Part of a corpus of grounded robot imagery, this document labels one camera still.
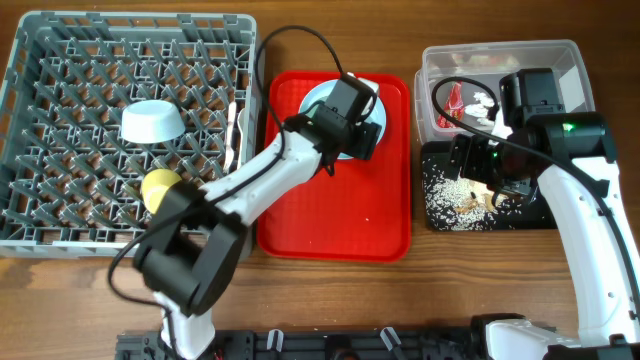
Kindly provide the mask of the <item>large light blue plate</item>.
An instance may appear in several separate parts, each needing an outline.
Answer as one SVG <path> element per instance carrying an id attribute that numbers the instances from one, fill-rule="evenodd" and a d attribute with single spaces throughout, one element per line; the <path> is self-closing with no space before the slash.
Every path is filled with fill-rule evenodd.
<path id="1" fill-rule="evenodd" d="M 319 85 L 311 89 L 303 98 L 299 106 L 299 113 L 302 113 L 308 110 L 316 101 L 326 100 L 329 94 L 331 93 L 331 91 L 333 90 L 333 88 L 335 87 L 336 83 L 337 83 L 336 79 L 328 80 L 320 83 Z M 373 111 L 366 118 L 365 122 L 375 123 L 380 126 L 380 132 L 376 140 L 376 144 L 379 144 L 381 139 L 384 136 L 384 133 L 386 130 L 386 123 L 387 123 L 386 109 L 381 99 L 377 100 L 375 107 L 373 108 Z"/>

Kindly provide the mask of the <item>rice and food scraps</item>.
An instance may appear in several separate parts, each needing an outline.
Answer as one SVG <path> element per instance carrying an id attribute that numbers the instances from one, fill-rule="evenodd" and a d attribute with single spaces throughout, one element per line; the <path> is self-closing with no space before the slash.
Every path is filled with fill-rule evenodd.
<path id="1" fill-rule="evenodd" d="M 497 230 L 523 214 L 522 204 L 515 199 L 473 180 L 447 179 L 440 170 L 428 175 L 422 187 L 427 220 L 436 230 Z"/>

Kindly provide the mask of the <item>red snack wrapper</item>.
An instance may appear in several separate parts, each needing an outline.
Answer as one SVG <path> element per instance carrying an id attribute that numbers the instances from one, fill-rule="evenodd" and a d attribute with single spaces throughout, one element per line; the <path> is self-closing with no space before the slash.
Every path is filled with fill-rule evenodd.
<path id="1" fill-rule="evenodd" d="M 464 116 L 464 102 L 461 94 L 462 83 L 454 82 L 449 91 L 443 110 L 452 118 L 461 121 Z M 439 128 L 456 128 L 446 117 L 439 115 L 436 124 Z"/>

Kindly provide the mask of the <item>white plastic spoon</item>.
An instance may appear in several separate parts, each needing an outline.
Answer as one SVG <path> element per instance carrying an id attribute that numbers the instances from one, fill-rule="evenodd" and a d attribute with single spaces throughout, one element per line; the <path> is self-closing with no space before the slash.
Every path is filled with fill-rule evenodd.
<path id="1" fill-rule="evenodd" d="M 246 122 L 246 109 L 243 108 L 239 111 L 236 119 L 237 127 L 238 127 L 238 157 L 242 158 L 242 154 L 244 153 L 244 138 L 245 131 L 244 125 Z"/>

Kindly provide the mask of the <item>white plastic fork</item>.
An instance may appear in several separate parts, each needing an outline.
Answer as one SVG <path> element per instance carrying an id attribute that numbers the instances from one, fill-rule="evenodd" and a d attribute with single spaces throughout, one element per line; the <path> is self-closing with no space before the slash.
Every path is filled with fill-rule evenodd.
<path id="1" fill-rule="evenodd" d="M 234 128 L 236 123 L 237 103 L 232 101 L 229 103 L 227 114 L 227 127 L 225 131 L 225 158 L 223 172 L 228 174 L 233 163 L 235 152 L 233 148 Z"/>

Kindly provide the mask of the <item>yellow plastic cup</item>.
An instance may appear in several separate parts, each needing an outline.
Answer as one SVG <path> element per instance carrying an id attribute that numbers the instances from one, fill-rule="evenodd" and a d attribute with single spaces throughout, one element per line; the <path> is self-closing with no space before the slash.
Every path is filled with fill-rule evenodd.
<path id="1" fill-rule="evenodd" d="M 166 193 L 181 180 L 180 175 L 169 169 L 156 169 L 145 175 L 140 191 L 146 209 L 156 214 Z"/>

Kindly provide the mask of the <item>small light blue plate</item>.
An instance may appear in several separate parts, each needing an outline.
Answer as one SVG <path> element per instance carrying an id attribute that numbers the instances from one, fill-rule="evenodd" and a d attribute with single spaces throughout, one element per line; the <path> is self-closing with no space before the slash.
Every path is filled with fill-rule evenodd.
<path id="1" fill-rule="evenodd" d="M 144 100 L 124 108 L 121 137 L 136 144 L 173 140 L 186 130 L 178 108 L 164 100 Z"/>

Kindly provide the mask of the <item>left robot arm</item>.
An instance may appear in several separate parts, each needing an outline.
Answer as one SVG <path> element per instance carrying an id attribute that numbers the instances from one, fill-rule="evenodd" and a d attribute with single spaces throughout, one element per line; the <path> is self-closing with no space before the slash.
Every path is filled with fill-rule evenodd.
<path id="1" fill-rule="evenodd" d="M 153 218 L 133 264 L 162 308 L 160 337 L 175 358 L 196 359 L 212 344 L 212 307 L 257 218 L 319 172 L 333 175 L 341 154 L 371 158 L 381 132 L 369 118 L 378 97 L 378 84 L 343 74 L 325 99 L 287 118 L 272 143 L 233 173 L 202 186 L 164 169 L 144 178 Z"/>

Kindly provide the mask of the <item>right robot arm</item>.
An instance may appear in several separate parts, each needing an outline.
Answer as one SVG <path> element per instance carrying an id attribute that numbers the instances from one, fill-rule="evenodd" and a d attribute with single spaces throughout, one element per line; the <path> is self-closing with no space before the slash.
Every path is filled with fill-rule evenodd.
<path id="1" fill-rule="evenodd" d="M 575 339 L 508 315 L 474 320 L 484 359 L 636 359 L 639 252 L 619 185 L 617 150 L 597 112 L 570 112 L 549 68 L 503 77 L 488 117 L 501 138 L 471 126 L 451 144 L 448 177 L 495 194 L 544 197 L 561 235 L 578 307 Z"/>

